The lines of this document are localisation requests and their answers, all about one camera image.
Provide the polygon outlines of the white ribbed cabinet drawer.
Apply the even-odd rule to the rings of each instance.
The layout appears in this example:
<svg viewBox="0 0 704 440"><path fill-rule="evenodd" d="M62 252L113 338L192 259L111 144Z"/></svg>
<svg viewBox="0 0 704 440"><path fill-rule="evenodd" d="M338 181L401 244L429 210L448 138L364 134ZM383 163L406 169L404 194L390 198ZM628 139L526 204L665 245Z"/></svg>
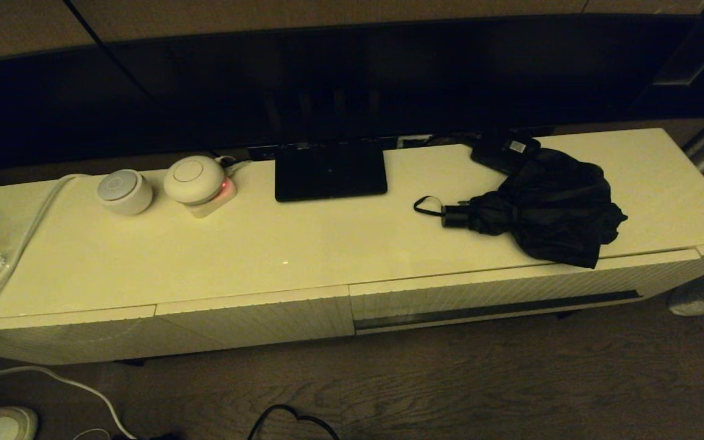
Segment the white ribbed cabinet drawer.
<svg viewBox="0 0 704 440"><path fill-rule="evenodd" d="M366 282L350 287L358 334L636 303L704 275L695 249L606 258L593 269L550 264Z"/></svg>

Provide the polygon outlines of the black umbrella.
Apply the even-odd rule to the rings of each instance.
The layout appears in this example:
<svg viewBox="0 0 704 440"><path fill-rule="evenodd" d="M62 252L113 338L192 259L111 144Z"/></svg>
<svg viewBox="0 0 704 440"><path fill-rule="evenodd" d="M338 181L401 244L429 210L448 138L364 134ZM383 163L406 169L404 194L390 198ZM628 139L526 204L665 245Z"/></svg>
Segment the black umbrella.
<svg viewBox="0 0 704 440"><path fill-rule="evenodd" d="M422 208L424 202L416 200L413 210L438 217L445 228L508 233L534 259L580 268L595 268L601 248L628 220L597 164L553 148L537 150L494 191L438 211Z"/></svg>

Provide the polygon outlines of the white tv cabinet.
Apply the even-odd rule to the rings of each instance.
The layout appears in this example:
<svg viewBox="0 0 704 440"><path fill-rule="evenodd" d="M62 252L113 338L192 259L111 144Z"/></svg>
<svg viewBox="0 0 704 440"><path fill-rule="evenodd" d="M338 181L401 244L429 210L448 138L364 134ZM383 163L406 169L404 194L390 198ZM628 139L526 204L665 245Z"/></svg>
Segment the white tv cabinet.
<svg viewBox="0 0 704 440"><path fill-rule="evenodd" d="M704 176L665 131L541 143L603 168L628 217L599 262L688 249L704 255ZM162 191L142 214L120 216L96 200L101 176L74 178L0 293L0 318L155 306L144 348L126 359L173 356L218 348L157 317L159 304L330 286L350 295L366 282L553 264L526 255L509 234L444 228L413 210L425 195L427 206L455 204L500 186L503 175L473 163L467 147L390 150L384 161L386 194L300 203L276 201L274 162L251 163L234 176L237 196L204 218Z"/></svg>

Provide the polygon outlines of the white ribbed cabinet door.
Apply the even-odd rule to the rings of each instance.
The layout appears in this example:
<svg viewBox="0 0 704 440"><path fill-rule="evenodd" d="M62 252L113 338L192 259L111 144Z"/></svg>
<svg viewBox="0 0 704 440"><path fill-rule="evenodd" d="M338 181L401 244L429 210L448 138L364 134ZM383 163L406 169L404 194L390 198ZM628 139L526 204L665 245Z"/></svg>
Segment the white ribbed cabinet door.
<svg viewBox="0 0 704 440"><path fill-rule="evenodd" d="M218 349L355 334L347 286L159 304L156 316L210 338Z"/></svg>
<svg viewBox="0 0 704 440"><path fill-rule="evenodd" d="M155 306L0 318L0 358L41 365L132 357Z"/></svg>

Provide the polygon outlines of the white power strip red light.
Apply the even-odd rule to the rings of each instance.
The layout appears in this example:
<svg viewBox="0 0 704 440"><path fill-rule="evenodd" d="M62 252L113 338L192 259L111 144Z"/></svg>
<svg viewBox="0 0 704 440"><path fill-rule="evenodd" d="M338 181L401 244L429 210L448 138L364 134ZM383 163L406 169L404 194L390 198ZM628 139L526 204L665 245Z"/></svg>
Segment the white power strip red light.
<svg viewBox="0 0 704 440"><path fill-rule="evenodd" d="M195 218L204 218L217 211L224 204L229 203L238 194L238 186L234 181L235 174L251 163L252 161L238 161L222 167L225 178L219 192L204 201L204 203L185 204L185 209Z"/></svg>

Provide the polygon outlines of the black television screen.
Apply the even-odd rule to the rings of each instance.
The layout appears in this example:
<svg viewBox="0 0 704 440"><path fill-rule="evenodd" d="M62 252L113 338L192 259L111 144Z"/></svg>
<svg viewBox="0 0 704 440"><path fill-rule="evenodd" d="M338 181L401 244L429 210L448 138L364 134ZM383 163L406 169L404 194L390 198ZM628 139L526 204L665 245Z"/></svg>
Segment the black television screen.
<svg viewBox="0 0 704 440"><path fill-rule="evenodd" d="M698 21L592 14L388 23L11 57L0 60L0 168L614 118Z"/></svg>

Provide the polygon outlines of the small black set-top box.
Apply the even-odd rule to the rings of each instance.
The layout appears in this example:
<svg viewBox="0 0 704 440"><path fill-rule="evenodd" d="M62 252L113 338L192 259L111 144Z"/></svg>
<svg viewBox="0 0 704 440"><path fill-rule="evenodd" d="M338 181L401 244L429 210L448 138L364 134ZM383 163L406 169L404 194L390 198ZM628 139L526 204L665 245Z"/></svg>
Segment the small black set-top box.
<svg viewBox="0 0 704 440"><path fill-rule="evenodd" d="M506 175L517 172L541 148L535 137L514 131L484 133L471 141L471 159Z"/></svg>

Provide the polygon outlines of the white round dome device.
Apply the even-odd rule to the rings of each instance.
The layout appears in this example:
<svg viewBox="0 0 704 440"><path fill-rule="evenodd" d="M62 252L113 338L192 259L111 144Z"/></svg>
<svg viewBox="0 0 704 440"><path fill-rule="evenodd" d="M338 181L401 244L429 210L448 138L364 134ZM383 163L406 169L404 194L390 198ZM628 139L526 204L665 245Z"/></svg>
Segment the white round dome device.
<svg viewBox="0 0 704 440"><path fill-rule="evenodd" d="M227 175L221 165L207 156L189 156L168 168L164 192L186 205L204 204L221 192Z"/></svg>

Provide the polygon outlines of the white speaker with grey top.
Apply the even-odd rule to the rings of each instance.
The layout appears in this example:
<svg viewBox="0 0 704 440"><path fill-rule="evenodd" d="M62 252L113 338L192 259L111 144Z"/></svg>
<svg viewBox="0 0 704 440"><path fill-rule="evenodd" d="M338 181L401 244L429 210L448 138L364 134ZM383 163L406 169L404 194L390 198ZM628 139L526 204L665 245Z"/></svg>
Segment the white speaker with grey top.
<svg viewBox="0 0 704 440"><path fill-rule="evenodd" d="M145 176L132 169L107 175L96 187L101 206L121 216L143 213L153 202L153 188Z"/></svg>

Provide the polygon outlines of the white sneaker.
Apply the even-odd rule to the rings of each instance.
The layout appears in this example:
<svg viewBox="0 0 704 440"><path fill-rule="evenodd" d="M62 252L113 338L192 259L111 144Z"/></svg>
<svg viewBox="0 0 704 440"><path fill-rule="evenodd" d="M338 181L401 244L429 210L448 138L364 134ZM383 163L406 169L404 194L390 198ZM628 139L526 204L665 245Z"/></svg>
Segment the white sneaker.
<svg viewBox="0 0 704 440"><path fill-rule="evenodd" d="M34 440L39 424L39 415L33 409L0 407L0 440Z"/></svg>

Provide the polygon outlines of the black television base plate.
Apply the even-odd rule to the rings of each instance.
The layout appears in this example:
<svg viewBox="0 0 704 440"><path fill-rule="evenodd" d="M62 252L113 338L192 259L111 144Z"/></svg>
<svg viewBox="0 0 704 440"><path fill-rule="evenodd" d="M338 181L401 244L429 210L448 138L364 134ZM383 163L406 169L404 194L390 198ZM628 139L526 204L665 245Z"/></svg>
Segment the black television base plate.
<svg viewBox="0 0 704 440"><path fill-rule="evenodd" d="M368 141L291 144L276 150L274 197L281 203L388 192L383 149Z"/></svg>

